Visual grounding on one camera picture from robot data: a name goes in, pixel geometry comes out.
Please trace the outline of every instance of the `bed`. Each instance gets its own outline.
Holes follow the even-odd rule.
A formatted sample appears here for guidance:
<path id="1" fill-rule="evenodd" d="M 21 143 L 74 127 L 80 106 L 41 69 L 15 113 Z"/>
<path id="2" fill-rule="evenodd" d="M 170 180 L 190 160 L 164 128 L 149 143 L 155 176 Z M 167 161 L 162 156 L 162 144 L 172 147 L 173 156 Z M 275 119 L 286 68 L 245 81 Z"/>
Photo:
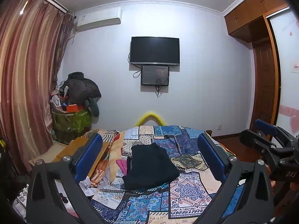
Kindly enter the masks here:
<path id="1" fill-rule="evenodd" d="M 105 153 L 90 174 L 97 187 L 91 202 L 108 223 L 193 223 L 209 205 L 221 182 L 217 181 L 199 152 L 197 138 L 204 131 L 181 126 L 139 126 L 123 132 L 93 130 L 83 138 L 98 132 L 107 143 Z M 212 139 L 228 156 L 228 149 Z M 156 188 L 125 191 L 122 169 L 116 160 L 132 156 L 131 147 L 156 143 L 166 149 L 180 176 Z M 239 182 L 223 217 L 234 212 L 243 191 Z"/>

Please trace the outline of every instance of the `black monitor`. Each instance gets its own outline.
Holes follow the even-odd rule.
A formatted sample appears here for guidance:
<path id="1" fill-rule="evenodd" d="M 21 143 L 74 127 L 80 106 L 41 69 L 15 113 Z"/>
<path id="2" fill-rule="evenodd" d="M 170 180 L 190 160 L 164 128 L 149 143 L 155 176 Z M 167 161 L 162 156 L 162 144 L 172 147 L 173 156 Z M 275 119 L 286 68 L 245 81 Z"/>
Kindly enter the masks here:
<path id="1" fill-rule="evenodd" d="M 142 66 L 141 85 L 144 86 L 168 86 L 168 66 Z"/>
<path id="2" fill-rule="evenodd" d="M 132 37 L 131 64 L 180 64 L 180 40 L 165 37 Z"/>

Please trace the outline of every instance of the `blue pad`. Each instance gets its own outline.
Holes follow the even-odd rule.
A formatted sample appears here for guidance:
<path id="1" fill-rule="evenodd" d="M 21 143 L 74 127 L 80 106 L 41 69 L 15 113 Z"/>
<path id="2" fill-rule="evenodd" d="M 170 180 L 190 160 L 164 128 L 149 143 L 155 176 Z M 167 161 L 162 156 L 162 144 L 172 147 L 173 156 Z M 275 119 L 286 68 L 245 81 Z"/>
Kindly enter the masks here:
<path id="1" fill-rule="evenodd" d="M 96 158 L 98 157 L 99 152 L 102 149 L 102 146 L 102 137 L 101 135 L 97 134 L 75 165 L 76 174 L 74 179 L 77 184 L 79 184 L 80 181 L 86 179 L 86 176 L 89 173 Z"/>
<path id="2" fill-rule="evenodd" d="M 255 121 L 255 127 L 259 128 L 266 135 L 277 136 L 278 132 L 275 126 L 270 125 L 260 119 Z"/>
<path id="3" fill-rule="evenodd" d="M 208 167 L 211 169 L 214 178 L 220 181 L 221 183 L 224 183 L 227 179 L 225 174 L 226 167 L 224 162 L 216 152 L 218 151 L 217 148 L 219 148 L 219 151 L 221 150 L 225 155 L 226 153 L 223 151 L 222 148 L 216 146 L 206 133 L 202 133 L 198 136 L 197 145 L 200 150 L 200 153 L 207 162 Z"/>

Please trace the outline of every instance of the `air conditioner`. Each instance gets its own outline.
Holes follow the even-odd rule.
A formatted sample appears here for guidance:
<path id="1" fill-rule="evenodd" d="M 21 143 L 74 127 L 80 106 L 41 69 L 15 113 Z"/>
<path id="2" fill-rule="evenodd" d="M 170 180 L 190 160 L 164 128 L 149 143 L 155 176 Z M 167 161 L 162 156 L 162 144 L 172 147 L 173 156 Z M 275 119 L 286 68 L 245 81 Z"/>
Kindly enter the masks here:
<path id="1" fill-rule="evenodd" d="M 103 26 L 121 24 L 121 15 L 121 7 L 82 14 L 78 18 L 78 32 Z"/>

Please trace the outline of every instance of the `pink heart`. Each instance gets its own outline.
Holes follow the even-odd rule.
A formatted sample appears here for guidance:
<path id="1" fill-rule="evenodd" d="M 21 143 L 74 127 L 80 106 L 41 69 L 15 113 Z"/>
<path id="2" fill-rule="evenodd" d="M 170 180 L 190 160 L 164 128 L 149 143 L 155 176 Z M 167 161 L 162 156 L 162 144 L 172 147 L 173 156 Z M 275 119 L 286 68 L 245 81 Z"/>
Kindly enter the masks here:
<path id="1" fill-rule="evenodd" d="M 293 134 L 299 131 L 299 116 L 292 115 L 290 118 L 290 126 Z"/>

